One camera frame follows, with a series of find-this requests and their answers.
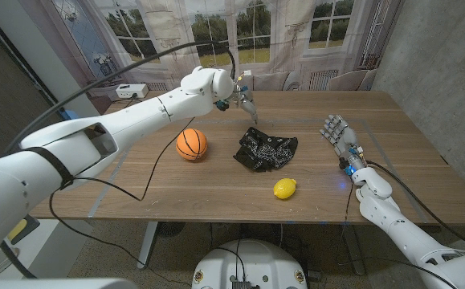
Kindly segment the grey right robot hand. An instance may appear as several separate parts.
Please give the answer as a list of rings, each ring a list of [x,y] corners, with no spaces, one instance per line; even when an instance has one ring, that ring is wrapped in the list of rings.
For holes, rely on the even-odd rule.
[[[357,134],[341,115],[329,115],[320,134],[333,146],[339,157],[339,167],[350,177],[367,166],[363,148],[357,143]]]

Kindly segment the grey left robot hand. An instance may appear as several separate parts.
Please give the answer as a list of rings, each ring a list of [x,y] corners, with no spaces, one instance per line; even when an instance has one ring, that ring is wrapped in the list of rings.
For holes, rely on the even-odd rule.
[[[239,88],[237,92],[233,93],[233,102],[243,111],[249,113],[251,115],[251,119],[254,121],[255,124],[258,124],[258,114],[257,114],[257,107],[255,106],[253,93],[248,88],[248,86],[242,86]]]

